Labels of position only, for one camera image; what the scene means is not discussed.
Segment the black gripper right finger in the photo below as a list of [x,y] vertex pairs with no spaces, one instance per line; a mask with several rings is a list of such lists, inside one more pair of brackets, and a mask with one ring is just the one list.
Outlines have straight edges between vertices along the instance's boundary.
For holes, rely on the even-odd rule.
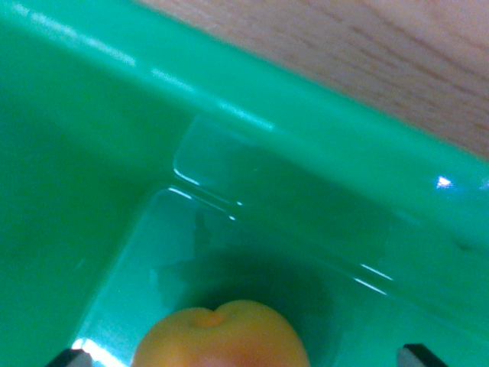
[[397,367],[448,367],[423,344],[405,344],[397,351]]

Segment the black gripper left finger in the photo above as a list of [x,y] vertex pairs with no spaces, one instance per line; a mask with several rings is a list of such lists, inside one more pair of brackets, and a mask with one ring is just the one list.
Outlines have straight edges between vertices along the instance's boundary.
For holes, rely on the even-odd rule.
[[64,349],[46,367],[92,367],[92,357],[83,349]]

